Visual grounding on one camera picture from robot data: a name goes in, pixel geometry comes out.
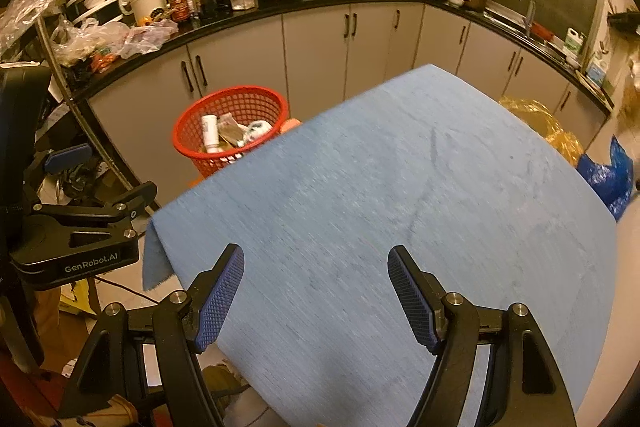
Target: blue tablecloth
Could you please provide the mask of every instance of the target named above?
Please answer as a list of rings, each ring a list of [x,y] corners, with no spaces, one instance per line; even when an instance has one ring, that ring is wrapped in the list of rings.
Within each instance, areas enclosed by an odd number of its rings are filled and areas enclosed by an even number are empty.
[[[187,287],[227,243],[244,279],[218,345],[292,426],[402,426],[433,357],[386,272],[393,245],[448,291],[521,301],[574,409],[614,294],[615,222],[562,156],[434,66],[327,111],[208,178],[152,218],[146,288]],[[472,426],[487,349],[460,425]]]

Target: metal pole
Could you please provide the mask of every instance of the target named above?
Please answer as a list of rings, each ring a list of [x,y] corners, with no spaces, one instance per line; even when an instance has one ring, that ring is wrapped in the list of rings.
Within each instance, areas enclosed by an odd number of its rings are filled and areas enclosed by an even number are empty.
[[[66,85],[65,75],[62,72],[62,69],[60,68],[60,64],[56,60],[56,57],[53,53],[53,48],[51,47],[51,41],[49,40],[49,34],[47,33],[47,27],[45,26],[44,19],[42,18],[42,16],[36,19],[36,31],[38,33],[38,39],[40,40],[40,44],[42,45],[44,55],[47,59],[47,64],[51,69],[53,80],[55,81],[58,88],[60,89],[63,100],[66,102],[66,105],[68,105],[68,108],[69,110],[71,110],[74,117],[76,117],[76,120],[78,120],[78,124],[80,125],[80,128],[87,135],[87,138],[91,142],[91,145],[100,155],[102,160],[107,164],[108,168],[110,168],[113,171],[113,173],[116,175],[116,178],[119,179],[120,183],[122,183],[122,185],[124,185],[124,187],[127,190],[131,190],[133,188],[133,185],[129,183],[129,181],[126,179],[124,174],[120,171],[120,169],[118,169],[115,162],[113,161],[113,158],[109,156],[109,153],[100,143],[100,140],[94,133],[94,130],[91,129],[91,126],[89,126],[89,123],[84,119],[84,116],[78,109],[76,102],[74,102],[74,99],[71,96],[71,91],[69,90],[69,87]]]

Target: yellow plastic bag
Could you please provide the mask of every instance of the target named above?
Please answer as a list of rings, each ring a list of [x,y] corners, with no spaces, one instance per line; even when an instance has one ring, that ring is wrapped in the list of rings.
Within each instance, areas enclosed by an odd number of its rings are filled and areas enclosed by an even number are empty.
[[[578,159],[584,154],[580,140],[575,134],[563,130],[558,119],[544,105],[535,100],[508,96],[500,99],[500,105],[540,134],[574,168],[578,165]]]

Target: blue plastic bag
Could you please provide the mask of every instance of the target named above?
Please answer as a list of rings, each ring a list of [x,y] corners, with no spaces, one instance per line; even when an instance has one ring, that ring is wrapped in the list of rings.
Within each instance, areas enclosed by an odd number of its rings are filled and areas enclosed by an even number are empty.
[[[576,169],[619,221],[631,200],[634,163],[615,136],[611,137],[609,156],[611,165],[600,165],[583,154]]]

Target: black countertop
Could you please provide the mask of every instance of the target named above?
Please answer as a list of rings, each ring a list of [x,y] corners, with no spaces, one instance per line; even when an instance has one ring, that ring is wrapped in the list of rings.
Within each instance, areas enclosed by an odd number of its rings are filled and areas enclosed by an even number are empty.
[[[199,38],[211,35],[213,33],[238,26],[243,23],[264,19],[274,15],[306,10],[310,8],[319,8],[324,6],[339,6],[341,4],[363,3],[363,2],[423,2],[446,10],[455,15],[464,17],[501,36],[509,39],[528,52],[536,55],[537,58],[546,62],[556,71],[561,73],[570,83],[578,87],[591,101],[607,116],[612,113],[613,104],[608,96],[596,86],[588,83],[587,80],[577,76],[577,73],[570,69],[566,64],[549,57],[539,50],[530,41],[515,31],[510,31],[504,25],[499,25],[485,14],[463,10],[456,8],[444,2],[444,0],[259,0],[259,8],[241,12],[220,12],[215,18],[205,20],[201,23],[188,23],[178,28],[178,32],[172,38],[165,42],[162,49],[146,55],[135,55],[131,58],[116,60],[104,73],[95,74],[89,82],[77,89],[73,93],[73,99],[76,102],[87,100],[103,90],[105,87],[113,84],[120,77],[139,68],[141,65],[153,60],[160,55],[179,48],[189,42]]]

